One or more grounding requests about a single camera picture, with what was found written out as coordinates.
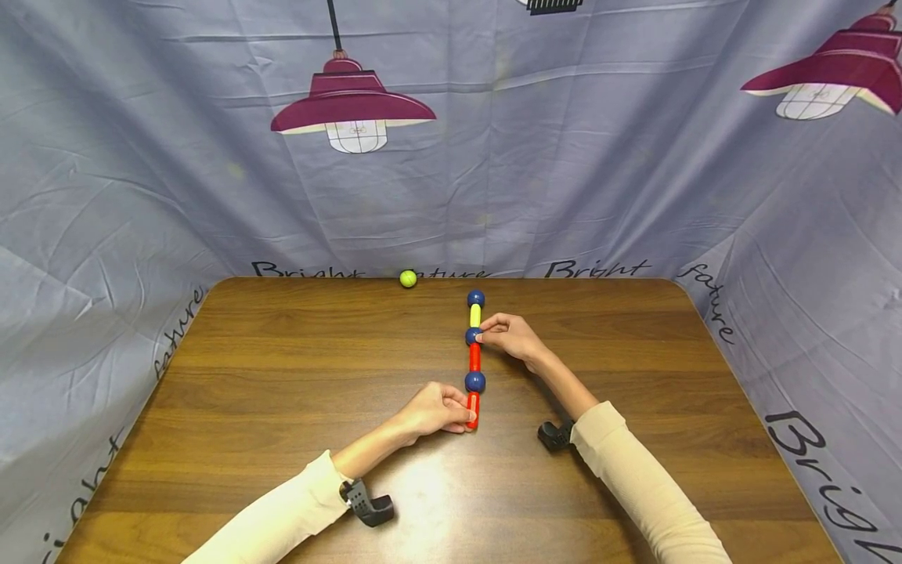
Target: tennis ball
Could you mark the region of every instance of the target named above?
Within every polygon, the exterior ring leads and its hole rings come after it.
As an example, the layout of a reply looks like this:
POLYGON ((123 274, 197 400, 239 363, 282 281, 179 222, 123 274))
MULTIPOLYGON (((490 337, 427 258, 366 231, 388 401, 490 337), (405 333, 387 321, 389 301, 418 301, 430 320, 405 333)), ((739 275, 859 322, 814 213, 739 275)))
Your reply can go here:
POLYGON ((400 285, 405 288, 413 288, 417 283, 417 273, 406 270, 400 274, 400 285))

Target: white sleeve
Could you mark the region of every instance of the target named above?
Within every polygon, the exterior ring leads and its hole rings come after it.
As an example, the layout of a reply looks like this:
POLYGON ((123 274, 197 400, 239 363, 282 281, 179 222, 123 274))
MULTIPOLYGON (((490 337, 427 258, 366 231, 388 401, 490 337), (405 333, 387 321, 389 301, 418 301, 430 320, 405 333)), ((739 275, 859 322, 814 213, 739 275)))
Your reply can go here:
POLYGON ((662 564, 728 564, 711 525, 626 427, 610 402, 583 414, 571 441, 639 527, 662 564))
POLYGON ((248 505, 183 564, 275 564, 347 510, 327 450, 288 482, 248 505))

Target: gray fabric backdrop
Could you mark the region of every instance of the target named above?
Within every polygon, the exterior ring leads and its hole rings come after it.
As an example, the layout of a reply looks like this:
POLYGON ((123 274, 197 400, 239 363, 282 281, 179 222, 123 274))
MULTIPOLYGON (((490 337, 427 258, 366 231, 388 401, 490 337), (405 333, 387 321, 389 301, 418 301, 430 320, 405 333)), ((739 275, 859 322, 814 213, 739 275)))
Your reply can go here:
POLYGON ((344 154, 270 129, 326 0, 5 0, 1 559, 57 557, 214 283, 412 266, 683 284, 843 556, 902 562, 899 118, 742 90, 879 8, 336 0, 437 117, 344 154))

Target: hanging lamp illustration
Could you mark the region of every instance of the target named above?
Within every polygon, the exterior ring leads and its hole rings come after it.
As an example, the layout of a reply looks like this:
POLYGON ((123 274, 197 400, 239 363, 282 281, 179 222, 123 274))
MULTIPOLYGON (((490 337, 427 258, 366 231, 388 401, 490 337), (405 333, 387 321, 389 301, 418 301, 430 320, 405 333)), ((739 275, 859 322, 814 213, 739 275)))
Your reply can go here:
POLYGON ((322 72, 313 75, 309 96, 272 119, 271 129, 284 135, 325 131, 342 153, 378 151, 388 142, 388 128, 436 119, 422 102, 389 92, 373 70, 348 59, 342 49, 333 0, 327 0, 336 48, 322 72))
POLYGON ((529 10, 529 15, 562 14, 575 12, 583 0, 517 0, 529 10))
POLYGON ((777 115, 815 120, 833 116, 855 98, 888 114, 902 111, 902 32, 893 16, 897 0, 849 29, 833 34, 811 57, 766 72, 742 86, 755 96, 785 94, 777 115))

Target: wooden table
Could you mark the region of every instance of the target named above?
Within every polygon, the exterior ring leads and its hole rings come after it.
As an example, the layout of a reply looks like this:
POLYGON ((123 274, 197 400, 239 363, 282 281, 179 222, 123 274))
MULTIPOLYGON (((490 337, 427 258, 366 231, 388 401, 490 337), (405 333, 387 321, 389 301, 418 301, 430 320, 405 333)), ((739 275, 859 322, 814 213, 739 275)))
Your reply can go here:
MULTIPOLYGON (((712 522, 736 563, 838 557, 690 300, 659 280, 239 278, 209 293, 60 562, 179 562, 258 496, 436 379, 463 387, 466 294, 524 316, 712 522)), ((483 355, 480 428, 367 476, 393 522, 350 512, 286 562, 653 562, 517 362, 483 355)))

